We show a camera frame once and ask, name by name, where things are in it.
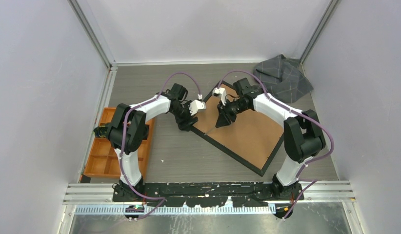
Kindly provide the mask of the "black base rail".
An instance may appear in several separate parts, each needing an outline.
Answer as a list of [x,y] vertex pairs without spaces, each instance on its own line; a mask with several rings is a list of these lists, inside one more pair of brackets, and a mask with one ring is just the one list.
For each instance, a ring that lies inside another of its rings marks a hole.
[[284,191],[273,188],[266,182],[185,182],[185,183],[144,183],[135,187],[137,192],[119,181],[112,184],[114,202],[141,202],[155,207],[190,208],[200,206],[222,207],[231,202],[233,207],[263,207],[269,201],[294,202],[302,200],[299,195],[302,186],[298,183]]

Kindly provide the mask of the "orange wooden divided tray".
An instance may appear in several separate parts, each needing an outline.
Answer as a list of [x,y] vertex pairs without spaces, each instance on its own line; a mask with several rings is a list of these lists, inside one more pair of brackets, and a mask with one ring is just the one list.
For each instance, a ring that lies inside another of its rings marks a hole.
[[[154,126],[154,118],[146,122],[146,129],[138,148],[138,164],[143,178],[146,178]],[[120,166],[118,156],[109,140],[105,137],[95,134],[83,174],[87,177],[119,179]]]

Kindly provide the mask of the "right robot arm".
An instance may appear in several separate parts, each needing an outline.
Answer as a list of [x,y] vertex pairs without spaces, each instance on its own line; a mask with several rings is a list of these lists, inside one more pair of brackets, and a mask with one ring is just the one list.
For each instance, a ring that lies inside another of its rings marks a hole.
[[231,125],[238,114],[247,110],[264,114],[283,127],[287,157],[274,174],[270,191],[276,199],[285,200],[297,185],[302,167],[326,146],[318,116],[313,110],[304,112],[290,107],[268,93],[264,85],[251,85],[246,78],[234,82],[233,87],[237,93],[233,101],[227,99],[226,89],[220,84],[212,91],[220,97],[215,127]]

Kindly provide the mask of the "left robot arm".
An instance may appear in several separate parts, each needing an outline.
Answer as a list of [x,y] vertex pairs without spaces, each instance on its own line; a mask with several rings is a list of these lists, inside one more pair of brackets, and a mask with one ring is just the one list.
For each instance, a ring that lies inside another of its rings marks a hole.
[[143,196],[143,176],[139,168],[138,150],[146,135],[146,122],[161,114],[171,113],[178,129],[190,131],[198,118],[191,110],[192,101],[186,100],[188,91],[180,84],[159,92],[138,104],[119,104],[107,127],[110,141],[119,160],[120,182],[127,185],[124,195],[132,202]]

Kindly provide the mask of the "grey checked cloth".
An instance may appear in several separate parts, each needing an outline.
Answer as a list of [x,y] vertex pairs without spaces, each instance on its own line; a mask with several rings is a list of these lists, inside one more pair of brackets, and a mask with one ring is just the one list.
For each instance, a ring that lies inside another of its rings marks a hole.
[[258,63],[252,72],[272,96],[284,103],[294,103],[313,91],[300,70],[300,61],[283,54]]

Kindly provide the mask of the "black picture frame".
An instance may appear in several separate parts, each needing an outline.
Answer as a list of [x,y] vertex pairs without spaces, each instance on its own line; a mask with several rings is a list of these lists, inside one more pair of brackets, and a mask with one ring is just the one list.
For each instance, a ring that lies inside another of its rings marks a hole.
[[229,126],[216,128],[220,98],[204,97],[206,110],[197,113],[191,131],[259,176],[264,176],[283,144],[283,129],[264,114],[247,110]]

